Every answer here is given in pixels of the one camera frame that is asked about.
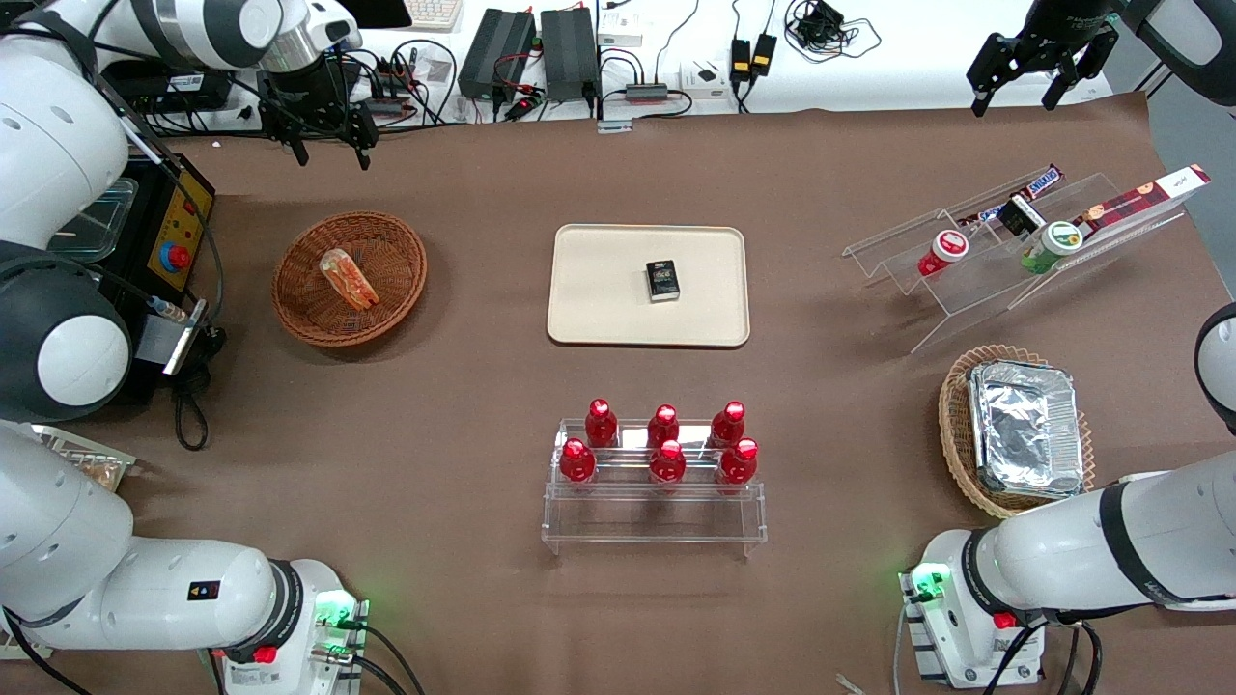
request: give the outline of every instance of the brown tabletop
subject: brown tabletop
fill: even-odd
[[[201,398],[210,448],[177,445],[166,393],[69,427],[150,461],[121,488],[138,533],[334,566],[373,601],[373,625],[430,695],[839,693],[837,673],[887,693],[895,573],[936,533],[994,523],[950,480],[936,424],[939,382],[974,345],[1023,346],[1074,375],[1100,484],[1232,445],[1193,375],[1198,328],[1227,298],[1188,219],[1053,299],[913,356],[912,302],[839,257],[1048,162],[1074,178],[1105,172],[1121,190],[1161,176],[1140,95],[983,120],[718,116],[639,121],[622,136],[582,121],[451,127],[383,141],[370,172],[339,146],[310,145],[299,169],[261,141],[178,145],[222,194],[231,341]],[[297,234],[352,209],[408,220],[429,282],[389,339],[323,352],[279,328],[271,273]],[[742,230],[750,341],[552,344],[549,268],[567,223]],[[551,437],[597,396],[624,417],[661,402],[709,417],[745,401],[769,543],[749,560],[686,545],[554,558],[538,529]],[[1101,621],[1101,691],[1219,689],[1229,623],[1152,608]],[[1065,642],[1049,636],[1047,681],[1017,691],[1054,693]],[[66,652],[53,664],[99,695],[213,689],[192,653]],[[917,681],[910,654],[901,668],[906,691],[943,691]],[[0,685],[61,691],[31,665],[0,667]]]

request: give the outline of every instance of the beige tray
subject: beige tray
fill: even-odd
[[[681,296],[654,304],[645,263]],[[750,336],[747,251],[728,226],[569,224],[554,241],[546,329],[559,343],[737,348]]]

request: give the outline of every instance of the wicker basket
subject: wicker basket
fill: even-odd
[[[1015,360],[1035,365],[1047,361],[1033,352],[1010,345],[984,345],[962,355],[944,377],[939,390],[939,439],[944,445],[948,472],[953,474],[958,487],[984,512],[1006,519],[1026,510],[1041,507],[1051,500],[1027,497],[1009,492],[991,492],[979,482],[974,464],[974,428],[970,418],[970,370],[983,362]],[[1094,488],[1094,448],[1090,445],[1090,427],[1085,416],[1078,413],[1078,434],[1082,438],[1083,484],[1086,491]]]
[[[342,249],[381,302],[353,309],[318,268],[321,255]],[[274,270],[271,296],[288,333],[318,348],[360,345],[391,330],[425,287],[425,247],[399,218],[345,213],[326,218],[292,242]]]

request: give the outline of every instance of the red bottle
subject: red bottle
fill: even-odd
[[[656,449],[662,443],[679,439],[679,412],[674,406],[665,404],[656,408],[656,414],[648,420],[648,446]]]
[[[729,449],[743,438],[747,430],[747,407],[738,401],[730,401],[726,408],[712,418],[712,434],[708,435],[709,449]]]
[[[618,416],[609,403],[597,398],[588,404],[588,417],[583,418],[583,430],[588,433],[588,446],[618,445]]]
[[[760,453],[759,444],[754,439],[743,438],[738,444],[721,455],[721,465],[717,466],[717,482],[721,485],[743,485],[755,477],[758,463],[755,456]]]
[[[671,485],[682,480],[687,472],[687,459],[682,455],[682,445],[670,439],[653,454],[648,463],[649,480],[660,485]]]
[[[572,437],[562,445],[557,467],[571,482],[587,482],[597,472],[597,456],[583,441]]]

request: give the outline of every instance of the red button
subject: red button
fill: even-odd
[[[274,647],[258,647],[253,649],[253,660],[260,664],[273,664],[279,650]]]
[[[172,246],[168,249],[167,260],[172,263],[172,267],[178,271],[183,271],[189,267],[189,263],[193,262],[193,257],[189,256],[189,250],[184,246]]]
[[[1017,616],[1012,613],[996,613],[991,616],[991,622],[996,623],[996,629],[1009,629],[1017,627]]]

